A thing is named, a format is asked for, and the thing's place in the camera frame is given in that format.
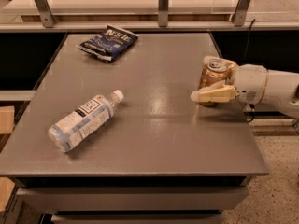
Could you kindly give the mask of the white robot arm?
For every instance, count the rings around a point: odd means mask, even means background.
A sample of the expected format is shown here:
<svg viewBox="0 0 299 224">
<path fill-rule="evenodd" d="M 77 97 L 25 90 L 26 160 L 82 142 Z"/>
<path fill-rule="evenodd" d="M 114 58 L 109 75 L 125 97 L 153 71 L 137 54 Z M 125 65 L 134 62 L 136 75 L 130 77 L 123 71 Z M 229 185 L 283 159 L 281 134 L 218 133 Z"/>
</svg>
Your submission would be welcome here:
<svg viewBox="0 0 299 224">
<path fill-rule="evenodd" d="M 267 104 L 289 117 L 299 118 L 299 74 L 267 69 L 206 56 L 199 88 L 191 99 L 202 105 L 228 103 L 233 99 L 245 105 Z"/>
</svg>

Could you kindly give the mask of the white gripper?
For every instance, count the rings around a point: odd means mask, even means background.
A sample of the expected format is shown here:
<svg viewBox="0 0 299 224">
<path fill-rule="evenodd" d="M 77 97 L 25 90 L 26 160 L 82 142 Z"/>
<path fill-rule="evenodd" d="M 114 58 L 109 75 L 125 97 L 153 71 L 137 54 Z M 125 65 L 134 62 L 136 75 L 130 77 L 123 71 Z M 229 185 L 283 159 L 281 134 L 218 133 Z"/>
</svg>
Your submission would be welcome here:
<svg viewBox="0 0 299 224">
<path fill-rule="evenodd" d="M 193 91 L 191 99 L 197 103 L 227 103 L 237 99 L 245 104 L 258 104 L 265 90 L 267 69 L 261 65 L 245 64 L 238 66 L 231 60 L 206 56 L 204 58 L 203 81 L 216 82 L 211 86 Z M 225 79 L 233 71 L 233 85 L 227 85 Z"/>
</svg>

